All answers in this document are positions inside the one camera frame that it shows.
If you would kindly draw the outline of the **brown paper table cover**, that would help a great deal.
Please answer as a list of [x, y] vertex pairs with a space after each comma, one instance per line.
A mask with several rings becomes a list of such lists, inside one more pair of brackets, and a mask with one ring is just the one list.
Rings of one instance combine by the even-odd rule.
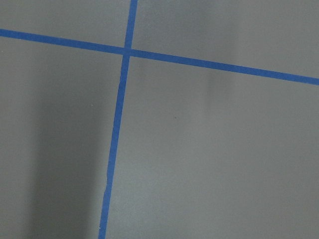
[[316, 239], [316, 0], [3, 0], [3, 239]]

